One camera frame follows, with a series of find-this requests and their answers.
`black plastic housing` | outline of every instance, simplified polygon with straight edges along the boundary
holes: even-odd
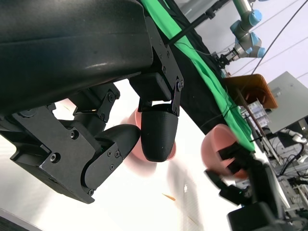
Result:
[[[5,0],[0,20],[0,116],[134,76],[153,62],[135,0]]]
[[[149,161],[163,162],[169,157],[177,133],[179,118],[166,111],[143,112],[141,143]]]

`table surface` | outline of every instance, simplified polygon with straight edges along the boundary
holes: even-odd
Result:
[[[112,108],[107,128],[120,124],[139,103],[127,80],[116,86],[121,97]],[[72,119],[72,110],[67,102],[57,103],[55,115]],[[0,208],[45,231],[230,230],[227,214],[237,207],[220,198],[219,190],[203,173],[203,138],[181,109],[175,158],[155,164],[129,155],[94,193],[96,201],[86,205],[57,194],[10,161],[15,148],[0,137]]]

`green cloth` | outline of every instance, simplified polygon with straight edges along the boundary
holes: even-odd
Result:
[[[164,7],[158,2],[158,0],[141,0],[144,7],[147,9],[152,19],[160,30],[169,38],[173,38],[177,33],[181,31],[179,25],[172,19]],[[246,149],[253,151],[255,146],[251,140],[251,129],[247,122],[242,118],[238,107],[234,107],[235,104],[229,95],[226,93],[214,73],[205,64],[199,54],[192,49],[192,45],[186,36],[179,40],[179,43],[175,44],[187,57],[191,59],[198,73],[212,91],[216,103],[220,111],[225,115],[225,120],[238,138],[239,143]]]

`gray metal panel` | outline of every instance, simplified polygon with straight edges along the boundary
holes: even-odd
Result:
[[[278,103],[278,108],[269,113],[268,127],[272,133],[308,116],[308,89],[289,72],[268,85]]]

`pink bowl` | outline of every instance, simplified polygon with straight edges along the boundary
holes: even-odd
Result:
[[[132,124],[132,125],[136,125],[137,127],[139,127],[141,129],[141,113],[138,112],[138,109],[136,109],[131,115],[130,117],[128,118],[127,120],[127,123],[128,124]],[[168,157],[167,160],[171,160],[174,158],[175,156],[175,153],[176,153],[176,144],[174,142],[173,144],[173,147],[172,147],[172,150],[171,150],[171,153]],[[141,139],[138,140],[136,146],[133,148],[133,150],[131,151],[131,153],[136,156],[138,159],[142,160],[142,161],[147,161],[147,162],[150,162],[148,161],[144,154],[143,154],[143,151],[142,151],[142,146],[141,146]]]
[[[216,125],[207,133],[201,145],[201,155],[204,165],[222,176],[234,176],[239,179],[246,179],[248,175],[244,170],[241,169],[237,173],[232,174],[227,168],[233,162],[234,158],[222,160],[218,153],[219,150],[229,147],[235,142],[237,142],[237,138],[228,126],[224,124]]]

